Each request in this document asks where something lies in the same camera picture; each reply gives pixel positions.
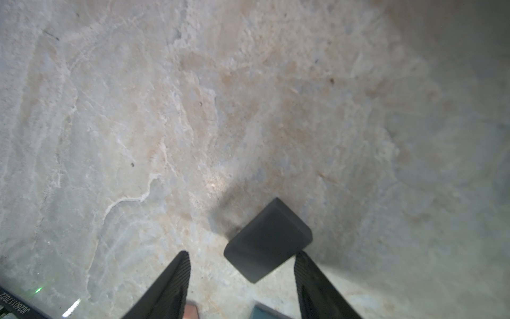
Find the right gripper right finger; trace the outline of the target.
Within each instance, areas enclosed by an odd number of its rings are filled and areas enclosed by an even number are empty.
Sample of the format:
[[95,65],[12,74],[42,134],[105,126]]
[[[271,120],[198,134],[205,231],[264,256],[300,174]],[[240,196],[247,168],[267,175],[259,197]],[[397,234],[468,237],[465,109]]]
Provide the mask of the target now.
[[294,263],[297,295],[304,319],[362,319],[304,251]]

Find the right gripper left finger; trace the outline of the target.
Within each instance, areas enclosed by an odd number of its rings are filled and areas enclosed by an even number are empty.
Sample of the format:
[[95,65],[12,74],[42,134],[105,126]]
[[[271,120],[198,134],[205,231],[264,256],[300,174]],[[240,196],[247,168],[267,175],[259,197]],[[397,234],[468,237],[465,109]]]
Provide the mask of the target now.
[[190,277],[189,253],[180,251],[123,318],[183,318]]

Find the black eraser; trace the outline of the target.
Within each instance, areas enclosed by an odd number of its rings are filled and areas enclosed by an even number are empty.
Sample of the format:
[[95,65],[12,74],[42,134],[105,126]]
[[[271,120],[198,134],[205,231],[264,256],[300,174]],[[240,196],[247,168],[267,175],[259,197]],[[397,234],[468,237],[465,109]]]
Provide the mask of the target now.
[[273,199],[224,249],[224,257],[257,283],[313,241],[312,230],[281,199]]

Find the pink eraser bottom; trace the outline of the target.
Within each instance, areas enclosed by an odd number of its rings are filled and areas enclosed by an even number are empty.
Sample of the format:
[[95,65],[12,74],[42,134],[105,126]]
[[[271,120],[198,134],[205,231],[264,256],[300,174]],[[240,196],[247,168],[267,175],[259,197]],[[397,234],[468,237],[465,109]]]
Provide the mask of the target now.
[[191,301],[186,303],[183,319],[199,319],[199,309],[195,303]]

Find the teal eraser lower middle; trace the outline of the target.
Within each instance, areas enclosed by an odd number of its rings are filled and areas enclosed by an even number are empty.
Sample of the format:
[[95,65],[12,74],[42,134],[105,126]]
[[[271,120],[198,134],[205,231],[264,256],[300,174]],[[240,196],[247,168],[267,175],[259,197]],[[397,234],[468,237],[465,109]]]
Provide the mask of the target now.
[[291,317],[258,303],[252,309],[249,319],[291,319]]

